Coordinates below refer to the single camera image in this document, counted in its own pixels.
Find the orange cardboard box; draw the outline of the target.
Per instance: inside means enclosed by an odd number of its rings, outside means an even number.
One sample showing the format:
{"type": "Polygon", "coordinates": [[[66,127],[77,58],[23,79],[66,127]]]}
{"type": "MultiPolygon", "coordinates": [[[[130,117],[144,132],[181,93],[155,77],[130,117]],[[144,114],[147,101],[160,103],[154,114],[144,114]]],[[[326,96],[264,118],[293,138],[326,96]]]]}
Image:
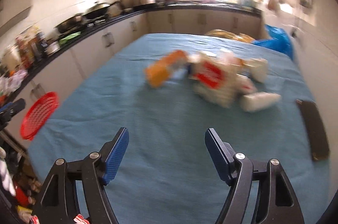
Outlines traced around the orange cardboard box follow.
{"type": "Polygon", "coordinates": [[[183,50],[174,50],[146,67],[144,74],[148,85],[152,88],[162,86],[174,72],[187,64],[187,56],[183,50]]]}

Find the black kitchen countertop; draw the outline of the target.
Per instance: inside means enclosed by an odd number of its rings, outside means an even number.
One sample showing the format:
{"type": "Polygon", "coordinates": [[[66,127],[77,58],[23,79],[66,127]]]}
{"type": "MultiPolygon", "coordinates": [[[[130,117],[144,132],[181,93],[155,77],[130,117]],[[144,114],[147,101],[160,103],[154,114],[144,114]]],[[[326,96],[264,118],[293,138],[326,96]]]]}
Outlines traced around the black kitchen countertop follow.
{"type": "Polygon", "coordinates": [[[71,41],[69,41],[64,46],[61,46],[59,50],[57,50],[55,53],[51,54],[50,56],[47,56],[47,58],[44,58],[42,61],[40,61],[39,64],[35,65],[35,67],[29,69],[28,75],[24,78],[22,81],[20,87],[12,92],[8,96],[2,96],[1,97],[1,105],[4,105],[6,103],[14,101],[15,98],[20,94],[20,92],[23,90],[27,84],[37,76],[41,70],[43,70],[47,65],[49,65],[52,61],[54,61],[57,57],[62,55],[64,52],[66,52],[68,49],[72,48],[76,44],[80,43],[84,39],[90,37],[91,35],[102,31],[103,29],[112,26],[116,23],[120,23],[124,20],[131,19],[133,17],[139,16],[141,14],[153,12],[153,11],[165,11],[165,10],[214,10],[214,11],[225,11],[230,13],[238,13],[243,14],[251,17],[257,17],[261,19],[263,17],[262,10],[255,8],[255,7],[245,7],[235,4],[223,4],[223,5],[217,5],[217,4],[173,4],[169,6],[164,7],[154,7],[152,9],[143,9],[139,11],[133,11],[129,14],[123,14],[118,17],[110,18],[105,23],[100,23],[96,26],[90,27],[85,29],[79,36],[76,38],[73,38],[71,41]]]}

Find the pink white plastic bag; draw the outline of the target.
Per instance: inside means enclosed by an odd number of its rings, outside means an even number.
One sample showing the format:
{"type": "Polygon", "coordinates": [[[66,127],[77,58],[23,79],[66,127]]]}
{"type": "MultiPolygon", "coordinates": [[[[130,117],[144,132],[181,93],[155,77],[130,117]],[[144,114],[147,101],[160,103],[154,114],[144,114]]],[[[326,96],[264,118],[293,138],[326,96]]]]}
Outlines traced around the pink white plastic bag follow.
{"type": "Polygon", "coordinates": [[[15,92],[20,86],[25,77],[28,75],[27,70],[20,69],[15,72],[11,77],[1,76],[0,80],[0,91],[1,96],[8,96],[9,94],[15,92]]]}

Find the red plastic mesh basket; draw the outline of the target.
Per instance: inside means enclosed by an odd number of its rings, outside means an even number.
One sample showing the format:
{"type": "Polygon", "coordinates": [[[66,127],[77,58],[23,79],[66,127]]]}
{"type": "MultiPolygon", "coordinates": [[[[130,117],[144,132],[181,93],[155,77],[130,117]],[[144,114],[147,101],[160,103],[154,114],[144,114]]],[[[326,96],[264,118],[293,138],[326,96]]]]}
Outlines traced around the red plastic mesh basket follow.
{"type": "Polygon", "coordinates": [[[20,128],[21,137],[32,141],[59,105],[59,96],[56,92],[48,92],[40,97],[23,118],[20,128]]]}

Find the black smartphone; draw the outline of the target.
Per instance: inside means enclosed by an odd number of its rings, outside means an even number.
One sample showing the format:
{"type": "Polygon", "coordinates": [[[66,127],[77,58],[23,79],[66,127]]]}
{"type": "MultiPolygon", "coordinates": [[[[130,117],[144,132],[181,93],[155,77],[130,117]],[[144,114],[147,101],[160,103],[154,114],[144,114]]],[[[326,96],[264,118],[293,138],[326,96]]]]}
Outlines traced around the black smartphone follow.
{"type": "Polygon", "coordinates": [[[328,159],[330,153],[328,138],[316,103],[297,99],[296,105],[305,125],[312,160],[320,161],[328,159]]]}

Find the dark sauce bottle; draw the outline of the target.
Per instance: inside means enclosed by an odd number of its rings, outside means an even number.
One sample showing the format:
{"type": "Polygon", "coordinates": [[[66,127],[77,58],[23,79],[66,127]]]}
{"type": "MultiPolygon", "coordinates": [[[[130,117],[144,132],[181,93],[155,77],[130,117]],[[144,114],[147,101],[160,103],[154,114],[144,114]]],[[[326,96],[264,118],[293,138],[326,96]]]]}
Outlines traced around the dark sauce bottle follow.
{"type": "Polygon", "coordinates": [[[45,40],[43,32],[37,32],[36,33],[36,38],[37,38],[37,47],[41,53],[41,57],[46,58],[47,57],[47,48],[48,48],[48,43],[45,40]]]}

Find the white small container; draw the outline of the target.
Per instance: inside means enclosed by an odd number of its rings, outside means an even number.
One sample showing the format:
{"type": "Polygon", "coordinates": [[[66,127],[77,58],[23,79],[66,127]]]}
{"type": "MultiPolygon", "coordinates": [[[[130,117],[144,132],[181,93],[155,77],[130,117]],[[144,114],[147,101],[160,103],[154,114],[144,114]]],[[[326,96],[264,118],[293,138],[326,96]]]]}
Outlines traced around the white small container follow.
{"type": "Polygon", "coordinates": [[[55,52],[58,52],[60,50],[60,45],[58,41],[53,41],[51,42],[47,48],[46,48],[46,53],[48,56],[54,54],[55,52]]]}

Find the green cloth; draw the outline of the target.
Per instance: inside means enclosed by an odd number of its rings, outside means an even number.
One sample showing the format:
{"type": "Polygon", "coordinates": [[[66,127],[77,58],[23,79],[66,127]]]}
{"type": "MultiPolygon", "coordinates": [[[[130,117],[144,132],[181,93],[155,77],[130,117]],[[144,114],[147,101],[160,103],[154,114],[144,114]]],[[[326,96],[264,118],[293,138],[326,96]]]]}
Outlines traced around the green cloth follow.
{"type": "Polygon", "coordinates": [[[81,32],[75,32],[75,33],[69,34],[69,35],[59,39],[59,45],[60,46],[65,45],[68,41],[72,40],[73,38],[78,37],[80,34],[81,34],[81,32]]]}

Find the black frying pan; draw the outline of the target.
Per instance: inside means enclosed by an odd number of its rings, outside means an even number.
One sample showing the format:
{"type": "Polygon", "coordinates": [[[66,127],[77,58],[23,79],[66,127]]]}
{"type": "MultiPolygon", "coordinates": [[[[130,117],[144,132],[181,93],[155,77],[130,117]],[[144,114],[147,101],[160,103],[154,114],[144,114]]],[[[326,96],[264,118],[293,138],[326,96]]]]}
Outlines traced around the black frying pan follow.
{"type": "Polygon", "coordinates": [[[59,23],[55,28],[60,34],[64,34],[75,27],[83,25],[83,14],[77,13],[76,15],[66,19],[65,21],[59,23]]]}

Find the blue table cloth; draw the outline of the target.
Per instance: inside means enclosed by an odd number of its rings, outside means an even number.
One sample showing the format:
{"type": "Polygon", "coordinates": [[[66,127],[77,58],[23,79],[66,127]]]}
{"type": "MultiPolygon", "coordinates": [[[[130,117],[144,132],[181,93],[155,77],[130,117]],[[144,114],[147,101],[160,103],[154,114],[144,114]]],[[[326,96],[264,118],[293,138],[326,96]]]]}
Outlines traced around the blue table cloth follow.
{"type": "Polygon", "coordinates": [[[297,195],[306,223],[327,208],[329,162],[313,162],[296,100],[312,94],[286,55],[255,45],[206,36],[149,34],[115,54],[55,111],[31,142],[36,175],[45,179],[58,158],[85,158],[129,131],[129,145],[106,193],[120,223],[214,223],[229,188],[220,180],[204,143],[214,128],[248,158],[279,160],[297,195]],[[240,58],[264,58],[267,78],[260,91],[278,93],[271,108],[244,112],[212,104],[192,90],[185,70],[161,88],[148,86],[144,69],[180,49],[189,53],[231,50],[240,58]]]}

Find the black wok with lid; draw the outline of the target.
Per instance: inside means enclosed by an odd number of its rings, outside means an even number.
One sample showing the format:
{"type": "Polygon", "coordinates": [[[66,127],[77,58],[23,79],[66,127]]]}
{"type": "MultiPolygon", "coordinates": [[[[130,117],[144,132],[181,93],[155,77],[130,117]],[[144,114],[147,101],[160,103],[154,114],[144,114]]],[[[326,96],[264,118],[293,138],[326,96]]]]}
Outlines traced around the black wok with lid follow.
{"type": "Polygon", "coordinates": [[[90,7],[89,9],[87,9],[83,13],[83,16],[88,20],[104,16],[106,15],[109,7],[110,7],[110,3],[106,3],[106,2],[97,3],[93,7],[90,7]]]}

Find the blue plastic bag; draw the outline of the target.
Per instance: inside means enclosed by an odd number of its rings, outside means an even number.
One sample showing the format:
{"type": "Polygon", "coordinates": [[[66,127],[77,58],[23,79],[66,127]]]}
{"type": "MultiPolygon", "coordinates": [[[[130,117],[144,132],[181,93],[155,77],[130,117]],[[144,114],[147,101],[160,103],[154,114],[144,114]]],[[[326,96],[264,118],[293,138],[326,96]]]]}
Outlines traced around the blue plastic bag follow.
{"type": "Polygon", "coordinates": [[[270,38],[255,40],[252,41],[252,44],[285,54],[293,61],[293,45],[286,31],[280,27],[270,26],[267,24],[265,24],[265,30],[270,38]]]}

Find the yellow plastic bag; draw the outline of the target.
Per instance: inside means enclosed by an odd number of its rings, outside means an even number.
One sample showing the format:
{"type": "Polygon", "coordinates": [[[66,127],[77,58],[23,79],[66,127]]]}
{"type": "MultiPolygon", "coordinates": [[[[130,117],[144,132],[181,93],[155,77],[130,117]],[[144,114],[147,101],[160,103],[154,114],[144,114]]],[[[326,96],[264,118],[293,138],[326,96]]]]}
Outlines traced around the yellow plastic bag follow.
{"type": "Polygon", "coordinates": [[[221,30],[221,29],[210,30],[205,35],[209,37],[219,37],[219,38],[225,38],[228,40],[240,41],[240,42],[244,42],[248,44],[255,41],[254,38],[244,33],[235,34],[232,32],[225,31],[225,30],[221,30]]]}

